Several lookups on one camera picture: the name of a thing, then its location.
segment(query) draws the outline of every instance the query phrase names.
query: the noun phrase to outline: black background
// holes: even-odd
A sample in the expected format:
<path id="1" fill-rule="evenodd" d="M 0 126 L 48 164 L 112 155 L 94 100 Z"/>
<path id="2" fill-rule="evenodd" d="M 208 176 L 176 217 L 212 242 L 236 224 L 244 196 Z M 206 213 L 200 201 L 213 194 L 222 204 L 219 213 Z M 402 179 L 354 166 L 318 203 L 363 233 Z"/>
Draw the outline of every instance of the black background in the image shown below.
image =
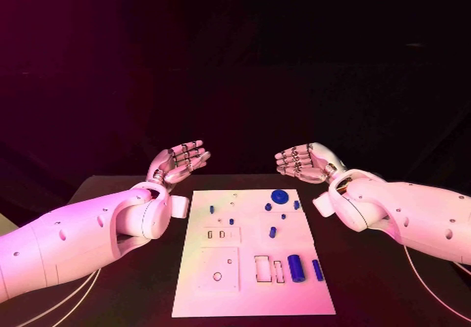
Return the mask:
<path id="1" fill-rule="evenodd" d="M 22 225 L 197 139 L 197 174 L 275 172 L 321 142 L 350 168 L 470 193 L 468 32 L 442 5 L 6 3 L 2 212 Z"/>

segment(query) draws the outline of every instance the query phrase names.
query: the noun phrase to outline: robotic arm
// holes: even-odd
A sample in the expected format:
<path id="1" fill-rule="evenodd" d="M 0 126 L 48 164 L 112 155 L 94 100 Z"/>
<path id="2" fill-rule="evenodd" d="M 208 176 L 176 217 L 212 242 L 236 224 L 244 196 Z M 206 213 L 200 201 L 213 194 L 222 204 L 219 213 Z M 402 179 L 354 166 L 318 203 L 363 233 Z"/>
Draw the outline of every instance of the robotic arm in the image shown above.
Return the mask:
<path id="1" fill-rule="evenodd" d="M 347 170 L 336 154 L 310 143 L 275 155 L 278 172 L 308 183 L 330 184 L 313 203 L 354 231 L 380 230 L 418 251 L 471 264 L 471 198 L 457 192 L 388 183 L 370 172 Z"/>
<path id="2" fill-rule="evenodd" d="M 161 236 L 172 216 L 186 217 L 189 199 L 169 192 L 206 166 L 202 144 L 163 150 L 130 190 L 63 206 L 0 237 L 0 302 L 91 274 Z"/>

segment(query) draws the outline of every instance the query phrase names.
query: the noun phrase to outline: wire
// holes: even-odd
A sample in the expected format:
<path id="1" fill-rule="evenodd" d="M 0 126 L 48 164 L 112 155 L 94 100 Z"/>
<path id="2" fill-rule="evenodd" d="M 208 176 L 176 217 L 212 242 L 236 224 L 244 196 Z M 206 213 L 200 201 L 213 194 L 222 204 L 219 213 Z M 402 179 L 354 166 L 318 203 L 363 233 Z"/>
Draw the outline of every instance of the wire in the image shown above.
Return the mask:
<path id="1" fill-rule="evenodd" d="M 48 315 L 76 295 L 78 291 L 85 287 L 88 281 L 91 280 L 91 278 L 94 277 L 94 275 L 95 275 L 95 273 L 98 271 L 99 270 L 97 270 L 97 271 L 94 271 L 91 273 L 91 275 L 88 276 L 85 282 L 79 285 L 78 289 L 71 293 L 71 295 L 49 310 L 46 310 L 40 315 L 36 315 L 27 322 L 23 322 L 20 325 L 17 325 L 17 327 L 26 326 L 33 321 L 36 321 L 40 317 L 43 317 L 45 315 Z"/>
<path id="2" fill-rule="evenodd" d="M 429 293 L 434 295 L 434 298 L 441 302 L 441 304 L 445 306 L 445 308 L 458 316 L 461 316 L 468 322 L 471 322 L 471 318 L 465 317 L 461 313 L 458 313 L 448 305 L 447 303 L 439 299 L 439 297 L 435 295 L 435 293 L 432 292 L 432 290 L 429 289 L 429 287 L 426 286 L 421 276 L 419 276 L 419 273 L 415 269 L 415 266 L 413 266 L 413 262 L 412 262 L 412 259 L 411 259 L 411 256 L 409 256 L 409 251 L 408 251 L 408 247 L 405 246 L 405 254 L 408 255 L 408 259 L 409 259 L 409 264 L 411 264 L 411 267 L 413 269 L 413 272 L 415 272 L 415 275 L 418 276 L 418 279 L 422 283 L 422 285 L 425 286 L 426 290 L 429 291 Z"/>
<path id="3" fill-rule="evenodd" d="M 454 264 L 464 270 L 464 272 L 471 276 L 471 271 L 468 271 L 465 268 L 464 268 L 464 265 L 462 264 L 458 264 L 457 262 L 454 262 Z"/>
<path id="4" fill-rule="evenodd" d="M 69 317 L 71 313 L 75 311 L 76 307 L 81 305 L 81 303 L 82 303 L 82 301 L 84 301 L 84 299 L 85 299 L 85 297 L 87 297 L 87 295 L 88 295 L 88 292 L 91 291 L 91 288 L 94 287 L 94 284 L 95 284 L 95 281 L 97 281 L 97 278 L 98 278 L 99 272 L 101 272 L 101 269 L 98 269 L 98 272 L 97 272 L 97 274 L 95 274 L 95 279 L 94 279 L 94 281 L 91 282 L 91 287 L 88 288 L 88 290 L 87 290 L 87 292 L 85 292 L 85 294 L 84 294 L 84 296 L 82 296 L 79 302 L 76 303 L 76 305 L 74 306 L 72 310 L 68 312 L 68 314 L 62 317 L 62 319 L 56 322 L 56 324 L 55 324 L 52 327 L 56 327 L 56 326 L 58 326 L 58 324 L 59 324 L 59 323 L 61 323 L 61 322 L 62 322 L 62 321 Z"/>

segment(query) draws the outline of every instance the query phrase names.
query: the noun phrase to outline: dark table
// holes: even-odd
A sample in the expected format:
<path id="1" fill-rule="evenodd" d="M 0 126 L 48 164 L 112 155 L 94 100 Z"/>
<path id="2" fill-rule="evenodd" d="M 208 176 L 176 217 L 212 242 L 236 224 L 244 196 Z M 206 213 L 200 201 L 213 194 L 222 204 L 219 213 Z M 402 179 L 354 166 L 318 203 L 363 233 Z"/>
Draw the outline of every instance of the dark table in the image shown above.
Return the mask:
<path id="1" fill-rule="evenodd" d="M 94 176 L 71 203 L 127 190 L 140 181 L 143 176 Z M 375 230 L 357 233 L 336 216 L 324 218 L 318 214 L 311 201 L 327 189 L 326 184 L 311 185 L 278 174 L 195 175 L 172 194 L 192 199 L 193 190 L 206 189 L 297 189 L 337 314 L 172 318 L 187 224 L 186 219 L 172 219 L 161 238 L 102 269 L 84 303 L 61 326 L 470 326 L 429 295 L 395 240 Z M 415 250 L 411 256 L 437 295 L 470 317 L 470 278 L 449 262 Z M 84 280 L 2 303 L 0 326 L 13 326 L 49 309 Z M 51 326 L 82 294 L 29 326 Z"/>

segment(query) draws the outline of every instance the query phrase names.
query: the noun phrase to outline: white board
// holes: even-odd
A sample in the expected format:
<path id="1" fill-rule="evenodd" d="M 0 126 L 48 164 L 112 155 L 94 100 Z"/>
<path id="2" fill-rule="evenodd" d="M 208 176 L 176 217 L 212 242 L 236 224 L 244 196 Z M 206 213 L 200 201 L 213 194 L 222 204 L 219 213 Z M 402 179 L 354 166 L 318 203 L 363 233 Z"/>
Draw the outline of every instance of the white board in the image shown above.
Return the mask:
<path id="1" fill-rule="evenodd" d="M 172 317 L 336 314 L 326 276 L 316 278 L 318 256 L 303 206 L 294 210 L 297 190 L 285 190 L 287 204 L 274 203 L 272 191 L 193 192 Z M 292 254 L 301 258 L 301 283 L 291 279 Z"/>

